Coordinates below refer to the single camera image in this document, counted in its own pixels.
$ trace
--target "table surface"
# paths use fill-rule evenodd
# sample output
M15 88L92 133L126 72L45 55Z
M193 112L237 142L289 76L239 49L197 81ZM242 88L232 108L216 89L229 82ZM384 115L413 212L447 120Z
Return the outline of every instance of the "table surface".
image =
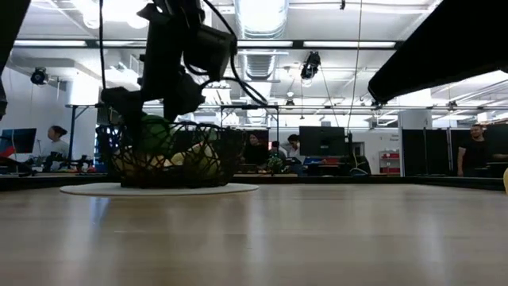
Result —
M0 193L0 285L506 285L508 196L418 185Z

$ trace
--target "wall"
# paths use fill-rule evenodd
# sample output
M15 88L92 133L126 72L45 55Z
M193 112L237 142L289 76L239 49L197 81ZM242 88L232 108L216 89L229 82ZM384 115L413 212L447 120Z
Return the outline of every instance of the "wall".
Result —
M40 150L49 144L47 132L50 126L58 125L71 131L71 109L65 107L70 102L70 93L62 90L57 93L57 89L49 85L35 86L27 75L11 68L4 70L2 81L9 104L6 116L0 121L0 129L37 128L33 155L39 155ZM93 155L96 121L95 109L83 113L76 121L74 158L81 154ZM69 142L69 135L63 140ZM17 159L24 160L28 156L19 155Z
M398 149L397 129L352 129L354 142L363 142L365 156L371 165L372 174L379 174L379 151ZM280 129L279 141L281 144L287 142L291 134L298 134L298 128ZM277 140L276 129L270 129L270 141Z

